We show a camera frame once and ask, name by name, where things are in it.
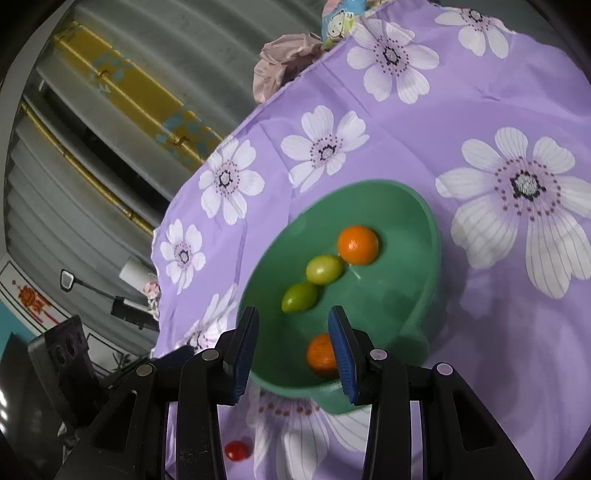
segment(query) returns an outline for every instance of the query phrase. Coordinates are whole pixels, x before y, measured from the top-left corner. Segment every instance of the floral tablecloth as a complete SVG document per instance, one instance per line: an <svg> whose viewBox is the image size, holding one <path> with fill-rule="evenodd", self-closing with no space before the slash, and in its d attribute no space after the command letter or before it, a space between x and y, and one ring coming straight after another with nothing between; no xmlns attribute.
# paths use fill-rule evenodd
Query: floral tablecloth
<svg viewBox="0 0 591 480"><path fill-rule="evenodd" d="M535 478L553 479L591 423L590 132L591 87L562 51L475 11L383 5L174 198L154 235L154 353L207 348L232 328L257 261L304 209L395 179L442 234L447 319L428 365L454 365ZM413 405L417 474L418 420ZM220 408L223 445L250 449L228 478L359 479L368 421L367 409L331 416L251 384Z"/></svg>

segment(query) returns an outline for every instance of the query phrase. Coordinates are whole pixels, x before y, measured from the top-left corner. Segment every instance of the flower center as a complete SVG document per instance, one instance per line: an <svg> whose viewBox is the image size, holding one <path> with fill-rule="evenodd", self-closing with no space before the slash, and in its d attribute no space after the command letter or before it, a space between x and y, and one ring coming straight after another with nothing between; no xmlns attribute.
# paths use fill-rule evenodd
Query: flower center
<svg viewBox="0 0 591 480"><path fill-rule="evenodd" d="M526 170L521 170L515 177L511 178L511 185L514 192L513 198L523 197L530 202L539 197L541 192L546 191L546 188L540 185L538 176L531 175Z"/></svg>
<svg viewBox="0 0 591 480"><path fill-rule="evenodd" d="M398 40L380 35L372 50L383 73L400 77L408 69L409 55Z"/></svg>
<svg viewBox="0 0 591 480"><path fill-rule="evenodd" d="M384 47L382 55L384 55L384 58L386 59L386 65L397 66L400 62L400 55L398 55L398 53L396 53L396 50L394 50L392 47L388 45Z"/></svg>
<svg viewBox="0 0 591 480"><path fill-rule="evenodd" d="M484 22L484 17L482 16L482 14L478 13L475 10L468 10L468 17L473 19L476 23Z"/></svg>
<svg viewBox="0 0 591 480"><path fill-rule="evenodd" d="M228 186L232 183L232 176L227 170L222 170L217 176L217 180L220 187L228 188Z"/></svg>
<svg viewBox="0 0 591 480"><path fill-rule="evenodd" d="M191 263L191 249L186 242L180 242L175 249L174 256L177 258L177 264L182 269Z"/></svg>
<svg viewBox="0 0 591 480"><path fill-rule="evenodd" d="M311 416L320 407L312 405L309 400L290 400L288 398L277 397L274 394L261 390L259 398L259 413L266 412L273 416Z"/></svg>
<svg viewBox="0 0 591 480"><path fill-rule="evenodd" d="M207 342L204 341L203 332L201 330L198 331L195 335L193 335L189 340L189 345L191 345L193 348L196 348L199 351L206 349L206 343Z"/></svg>
<svg viewBox="0 0 591 480"><path fill-rule="evenodd" d="M238 166L233 161L228 161L219 167L214 173L216 190L218 193L229 196L240 184Z"/></svg>
<svg viewBox="0 0 591 480"><path fill-rule="evenodd" d="M335 151L336 145L326 145L325 147L319 149L318 153L320 154L321 160L328 160L335 154Z"/></svg>

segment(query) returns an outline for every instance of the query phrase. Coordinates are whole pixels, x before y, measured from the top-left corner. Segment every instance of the bowl rim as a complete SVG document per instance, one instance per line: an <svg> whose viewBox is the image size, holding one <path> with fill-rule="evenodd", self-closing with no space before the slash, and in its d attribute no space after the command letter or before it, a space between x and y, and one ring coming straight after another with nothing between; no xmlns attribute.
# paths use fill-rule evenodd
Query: bowl rim
<svg viewBox="0 0 591 480"><path fill-rule="evenodd" d="M260 259L256 262L256 266L252 270L251 276L249 277L248 282L246 282L246 286L244 287L244 291L242 292L240 302L238 304L238 313L240 313L244 309L244 305L242 304L243 300L244 300L244 294L248 290L253 273L256 271L256 268L259 266L259 263L263 260L263 258L265 258L267 251L275 244L275 242L277 242L277 240L281 236L281 234L287 228L289 228L289 226L293 222L295 222L301 215L305 214L308 210L314 208L316 205L318 205L324 199L326 199L334 194L337 194L338 192L341 192L342 190L347 190L349 188L352 188L352 187L355 187L355 186L358 186L361 184L365 184L365 183L373 183L373 184L381 183L381 184L394 185L394 186L406 191L419 204L419 206L421 207L421 210L423 211L423 213L427 219L427 223L429 225L429 231L430 231L430 235L431 235L431 250L439 258L436 260L436 262L435 262L436 264L434 265L434 268L431 270L431 272L427 276L425 283L423 285L423 290L422 290L415 306L413 307L413 310L408 315L408 317L402 327L402 328L404 328L404 326L406 326L407 324L411 324L411 325L415 326L415 328L418 329L418 324L420 322L419 317L427 310L429 304L431 303L431 299L435 294L435 291L437 288L437 283L439 281L439 275L440 275L440 270L441 270L440 233L439 233L439 229L437 227L437 222L435 220L435 216L433 215L433 211L431 210L431 207L428 205L427 201L416 190L409 187L408 185L401 183L399 181L396 181L396 180L388 180L388 179L367 179L367 180L356 181L354 183L349 183L348 185L344 185L341 188L333 190L332 192L324 195L323 197L319 198L316 202L314 202L312 205L310 205L308 208L302 210L290 223L288 223L281 230L281 232L279 232L277 234L277 236L273 239L273 241L265 249L265 252L261 255ZM250 376L256 381L256 383L260 387L264 388L265 390L267 390L271 393L274 393L276 395L281 395L283 397L293 398L293 399L296 399L296 398L312 398L312 399L314 399L315 395L320 394L321 392L336 390L338 388L338 386L340 385L340 380L336 379L336 380L321 382L317 385L311 385L309 387L288 387L288 386L281 386L281 385L273 384L273 383L270 383L266 380L263 380L256 373L254 373L252 370L250 371Z"/></svg>

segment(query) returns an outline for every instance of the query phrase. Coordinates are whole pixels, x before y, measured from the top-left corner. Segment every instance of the metal pipe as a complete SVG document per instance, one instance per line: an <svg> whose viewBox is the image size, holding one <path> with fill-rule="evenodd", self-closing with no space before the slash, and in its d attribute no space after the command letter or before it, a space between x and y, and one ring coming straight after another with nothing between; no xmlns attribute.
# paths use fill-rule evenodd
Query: metal pipe
<svg viewBox="0 0 591 480"><path fill-rule="evenodd" d="M111 205L114 205L123 215L125 215L137 227L141 228L145 233L152 235L154 229L144 220L140 215L130 209L119 197L103 185L80 161L74 157L60 141L49 131L41 120L35 115L31 106L25 99L21 100L20 107L23 112L29 117L29 120L35 125L37 130L51 143L55 149L64 157L67 162L76 169L76 171L88 182L90 185L100 193Z"/></svg>

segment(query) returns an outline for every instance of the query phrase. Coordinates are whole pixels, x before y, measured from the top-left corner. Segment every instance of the green bowl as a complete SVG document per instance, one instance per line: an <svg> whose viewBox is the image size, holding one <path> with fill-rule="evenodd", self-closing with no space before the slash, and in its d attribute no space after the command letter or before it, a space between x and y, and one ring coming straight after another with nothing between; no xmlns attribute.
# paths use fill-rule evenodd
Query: green bowl
<svg viewBox="0 0 591 480"><path fill-rule="evenodd" d="M317 255L337 255L339 233L350 225L371 228L380 240L371 265L348 265L343 275L319 287L316 305L285 314L286 289L306 280L306 265ZM251 369L264 389L288 398L311 397L332 414L356 407L339 380L316 376L307 365L308 343L328 331L330 308L342 305L352 326L366 331L376 347L408 364L428 355L426 331L440 271L439 232L423 198L394 181L356 183L324 197L299 215L271 244L252 273L239 312L257 308L261 327Z"/></svg>

